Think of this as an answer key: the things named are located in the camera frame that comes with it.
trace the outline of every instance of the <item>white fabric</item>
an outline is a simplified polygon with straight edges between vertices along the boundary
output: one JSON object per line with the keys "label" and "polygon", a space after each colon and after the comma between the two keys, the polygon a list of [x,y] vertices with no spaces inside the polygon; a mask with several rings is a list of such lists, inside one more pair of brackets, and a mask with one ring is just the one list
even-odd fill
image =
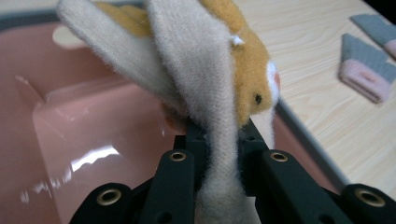
{"label": "white fabric", "polygon": [[130,35],[89,0],[61,0],[57,12],[117,72],[157,95],[179,115],[186,115],[175,83],[166,73],[151,38]]}
{"label": "white fabric", "polygon": [[230,32],[196,0],[148,0],[165,65],[192,119],[206,128],[211,155],[198,192],[196,222],[256,223],[237,169]]}

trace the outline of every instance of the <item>wooden table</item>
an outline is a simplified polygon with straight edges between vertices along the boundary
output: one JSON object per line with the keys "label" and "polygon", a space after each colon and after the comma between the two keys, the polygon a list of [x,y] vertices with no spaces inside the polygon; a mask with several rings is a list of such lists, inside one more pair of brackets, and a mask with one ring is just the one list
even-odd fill
{"label": "wooden table", "polygon": [[375,45],[352,15],[376,13],[358,0],[236,0],[270,51],[281,95],[351,183],[396,199],[396,83],[374,105],[337,77],[341,35]]}

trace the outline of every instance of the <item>stuffed toy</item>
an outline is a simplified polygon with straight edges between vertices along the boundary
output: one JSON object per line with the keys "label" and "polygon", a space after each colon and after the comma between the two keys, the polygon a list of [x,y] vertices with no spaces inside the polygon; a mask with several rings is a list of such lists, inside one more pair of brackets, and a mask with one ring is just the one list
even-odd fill
{"label": "stuffed toy", "polygon": [[206,130],[211,151],[196,223],[260,223],[237,165],[238,131],[252,118],[273,148],[275,65],[231,0],[147,0],[146,10],[61,0],[61,20],[106,63]]}

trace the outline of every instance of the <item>bunny ear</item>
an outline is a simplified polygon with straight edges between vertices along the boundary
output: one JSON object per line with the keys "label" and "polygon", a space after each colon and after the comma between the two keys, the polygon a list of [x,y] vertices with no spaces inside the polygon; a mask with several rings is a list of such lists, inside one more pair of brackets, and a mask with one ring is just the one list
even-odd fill
{"label": "bunny ear", "polygon": [[173,79],[162,66],[152,38],[131,34],[119,19],[112,19],[89,0],[61,0],[57,13],[117,72],[158,96],[180,115],[185,115],[183,101]]}

